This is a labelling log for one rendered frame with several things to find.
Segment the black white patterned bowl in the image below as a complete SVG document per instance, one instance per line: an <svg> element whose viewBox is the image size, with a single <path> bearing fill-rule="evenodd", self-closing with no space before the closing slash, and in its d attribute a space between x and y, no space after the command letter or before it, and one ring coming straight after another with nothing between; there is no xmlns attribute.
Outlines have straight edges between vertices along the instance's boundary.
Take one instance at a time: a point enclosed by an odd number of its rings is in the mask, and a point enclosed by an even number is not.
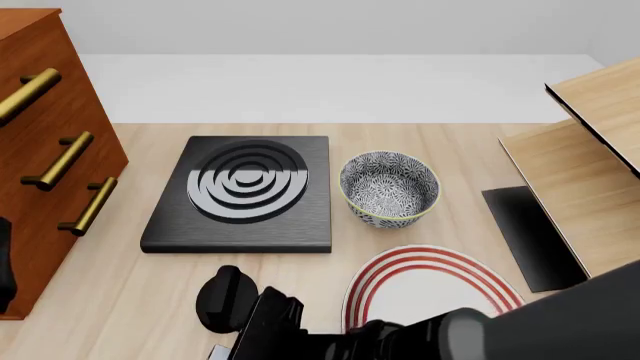
<svg viewBox="0 0 640 360"><path fill-rule="evenodd" d="M361 221L381 229L415 224L440 199L436 173L418 158L393 151L356 155L344 164L339 188Z"/></svg>

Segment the flat black stove plate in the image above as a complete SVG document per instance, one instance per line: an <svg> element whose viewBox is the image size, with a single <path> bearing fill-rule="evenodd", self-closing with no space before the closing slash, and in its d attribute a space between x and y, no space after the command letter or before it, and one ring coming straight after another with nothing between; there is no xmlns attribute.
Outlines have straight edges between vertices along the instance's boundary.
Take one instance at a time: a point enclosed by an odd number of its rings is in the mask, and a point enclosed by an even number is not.
<svg viewBox="0 0 640 360"><path fill-rule="evenodd" d="M328 254L329 139L193 136L142 233L146 254Z"/></svg>

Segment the round black stove knob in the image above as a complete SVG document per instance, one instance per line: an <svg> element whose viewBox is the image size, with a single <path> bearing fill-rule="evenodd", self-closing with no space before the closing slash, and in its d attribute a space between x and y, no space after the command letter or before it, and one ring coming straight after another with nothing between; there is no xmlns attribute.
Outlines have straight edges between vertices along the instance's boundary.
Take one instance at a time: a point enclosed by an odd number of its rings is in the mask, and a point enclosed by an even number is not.
<svg viewBox="0 0 640 360"><path fill-rule="evenodd" d="M221 266L199 291L195 310L202 325L211 332L228 334L246 326L258 299L255 282L236 266Z"/></svg>

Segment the pale wooden rack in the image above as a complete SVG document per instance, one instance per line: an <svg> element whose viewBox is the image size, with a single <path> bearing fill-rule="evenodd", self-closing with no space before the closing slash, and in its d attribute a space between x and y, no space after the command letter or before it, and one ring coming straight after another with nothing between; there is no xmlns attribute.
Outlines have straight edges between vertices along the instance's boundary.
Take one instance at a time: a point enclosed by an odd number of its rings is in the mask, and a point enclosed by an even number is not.
<svg viewBox="0 0 640 360"><path fill-rule="evenodd" d="M524 183L482 193L535 293L640 260L640 57L545 90L568 119L502 137Z"/></svg>

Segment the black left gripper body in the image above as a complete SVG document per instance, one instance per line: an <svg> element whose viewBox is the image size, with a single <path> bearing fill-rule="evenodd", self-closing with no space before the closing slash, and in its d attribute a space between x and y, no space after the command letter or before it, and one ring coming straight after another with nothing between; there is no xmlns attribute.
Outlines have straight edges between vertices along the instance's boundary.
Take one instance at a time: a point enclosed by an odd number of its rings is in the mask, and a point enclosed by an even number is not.
<svg viewBox="0 0 640 360"><path fill-rule="evenodd" d="M17 293L17 284L9 262L0 264L0 314L9 308Z"/></svg>

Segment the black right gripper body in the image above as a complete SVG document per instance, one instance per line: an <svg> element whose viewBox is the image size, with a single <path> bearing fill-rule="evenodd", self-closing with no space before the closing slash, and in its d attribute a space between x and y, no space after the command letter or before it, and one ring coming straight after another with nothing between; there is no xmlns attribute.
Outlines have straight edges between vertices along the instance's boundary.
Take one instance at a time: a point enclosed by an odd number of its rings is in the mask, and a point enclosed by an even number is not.
<svg viewBox="0 0 640 360"><path fill-rule="evenodd" d="M227 360L295 360L304 305L274 287L258 297Z"/></svg>

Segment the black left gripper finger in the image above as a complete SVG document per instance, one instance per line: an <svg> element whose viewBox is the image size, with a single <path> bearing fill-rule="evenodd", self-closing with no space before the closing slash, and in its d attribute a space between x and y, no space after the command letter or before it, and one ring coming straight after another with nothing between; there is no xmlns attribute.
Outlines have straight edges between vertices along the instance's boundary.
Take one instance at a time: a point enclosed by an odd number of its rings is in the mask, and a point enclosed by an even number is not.
<svg viewBox="0 0 640 360"><path fill-rule="evenodd" d="M12 224L0 217L0 263L9 263Z"/></svg>

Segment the wooden cabinet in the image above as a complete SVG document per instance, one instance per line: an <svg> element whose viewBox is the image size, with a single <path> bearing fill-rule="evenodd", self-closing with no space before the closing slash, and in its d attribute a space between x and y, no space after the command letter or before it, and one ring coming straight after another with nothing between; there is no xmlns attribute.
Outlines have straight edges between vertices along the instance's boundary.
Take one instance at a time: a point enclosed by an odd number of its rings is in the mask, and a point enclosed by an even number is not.
<svg viewBox="0 0 640 360"><path fill-rule="evenodd" d="M12 224L10 260L17 293L0 320L23 320L79 238L57 230L74 222L94 191L89 183L118 176L124 149L79 59L57 8L0 8L0 101L19 89L20 77L54 68L56 86L0 128L0 217ZM62 137L94 135L91 145L52 191L21 185L39 176L67 146Z"/></svg>

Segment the white plate with red rings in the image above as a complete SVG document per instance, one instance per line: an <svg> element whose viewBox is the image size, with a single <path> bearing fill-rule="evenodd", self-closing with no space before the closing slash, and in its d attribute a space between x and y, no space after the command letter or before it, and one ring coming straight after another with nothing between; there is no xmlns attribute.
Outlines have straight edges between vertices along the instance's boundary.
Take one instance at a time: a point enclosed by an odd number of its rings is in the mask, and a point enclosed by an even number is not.
<svg viewBox="0 0 640 360"><path fill-rule="evenodd" d="M343 300L342 330L370 320L408 326L459 308L497 317L523 305L514 287L473 257L436 245L404 245L356 272Z"/></svg>

